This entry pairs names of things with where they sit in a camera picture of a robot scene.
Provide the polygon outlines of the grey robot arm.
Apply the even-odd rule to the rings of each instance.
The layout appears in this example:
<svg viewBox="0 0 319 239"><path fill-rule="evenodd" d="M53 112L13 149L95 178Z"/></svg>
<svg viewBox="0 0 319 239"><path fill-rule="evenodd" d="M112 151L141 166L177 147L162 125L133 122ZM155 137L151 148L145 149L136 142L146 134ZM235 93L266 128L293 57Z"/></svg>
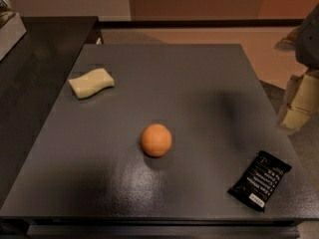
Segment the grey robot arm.
<svg viewBox="0 0 319 239"><path fill-rule="evenodd" d="M301 77L291 76L278 112L278 127L292 134L319 111L319 5L279 45L290 45L307 68Z"/></svg>

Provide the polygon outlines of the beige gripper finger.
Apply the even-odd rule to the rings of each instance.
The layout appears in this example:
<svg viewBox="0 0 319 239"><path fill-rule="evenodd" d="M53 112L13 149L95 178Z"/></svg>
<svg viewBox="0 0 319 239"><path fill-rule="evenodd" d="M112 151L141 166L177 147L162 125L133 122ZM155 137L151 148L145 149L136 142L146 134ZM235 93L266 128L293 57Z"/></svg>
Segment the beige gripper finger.
<svg viewBox="0 0 319 239"><path fill-rule="evenodd" d="M292 75L278 113L278 125L298 131L319 111L319 71L301 77Z"/></svg>

